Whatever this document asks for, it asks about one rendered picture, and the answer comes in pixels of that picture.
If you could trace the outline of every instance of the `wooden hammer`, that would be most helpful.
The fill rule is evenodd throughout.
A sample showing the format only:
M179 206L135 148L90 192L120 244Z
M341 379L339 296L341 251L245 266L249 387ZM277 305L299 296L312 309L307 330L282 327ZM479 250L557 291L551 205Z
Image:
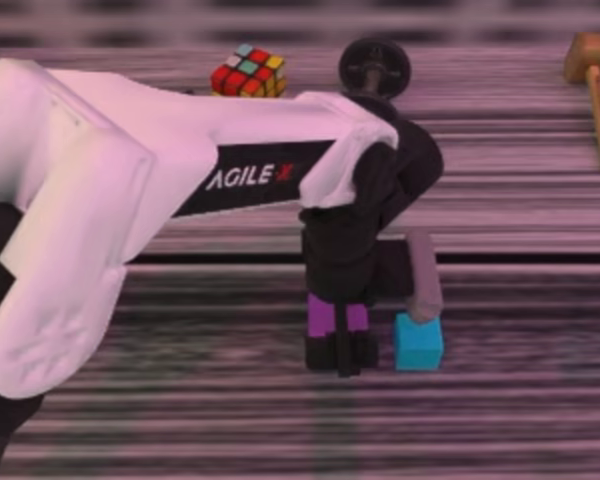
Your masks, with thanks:
M600 33L577 33L564 62L569 83L587 83L600 149Z

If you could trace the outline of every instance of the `purple block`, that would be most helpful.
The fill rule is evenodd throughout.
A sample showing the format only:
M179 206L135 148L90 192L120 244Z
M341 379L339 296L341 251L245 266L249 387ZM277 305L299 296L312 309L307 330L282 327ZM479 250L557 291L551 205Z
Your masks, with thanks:
M309 294L308 331L310 337L324 337L335 331L335 307ZM350 331L368 330L369 314L362 304L347 305L347 325Z

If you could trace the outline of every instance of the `wooden surface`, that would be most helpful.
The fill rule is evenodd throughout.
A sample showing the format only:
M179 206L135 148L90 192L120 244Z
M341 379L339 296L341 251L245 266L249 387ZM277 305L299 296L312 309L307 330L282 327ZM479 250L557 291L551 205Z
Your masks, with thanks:
M600 480L600 266L447 266L440 371L312 375L299 267L135 267L4 480Z
M337 90L339 50L267 46L288 60L289 95ZM409 48L414 78L396 100L428 128L446 174L390 230L430 229L441 252L600 252L600 171L586 86L568 85L569 45ZM1 50L54 68L117 71L208 91L225 48ZM297 207L169 223L148 253L298 252Z

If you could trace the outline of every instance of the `rubik's cube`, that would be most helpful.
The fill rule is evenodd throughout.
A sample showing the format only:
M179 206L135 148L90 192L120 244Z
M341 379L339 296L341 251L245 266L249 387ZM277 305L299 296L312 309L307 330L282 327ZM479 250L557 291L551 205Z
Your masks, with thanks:
M211 75L213 95L279 97L286 85L284 58L246 43Z

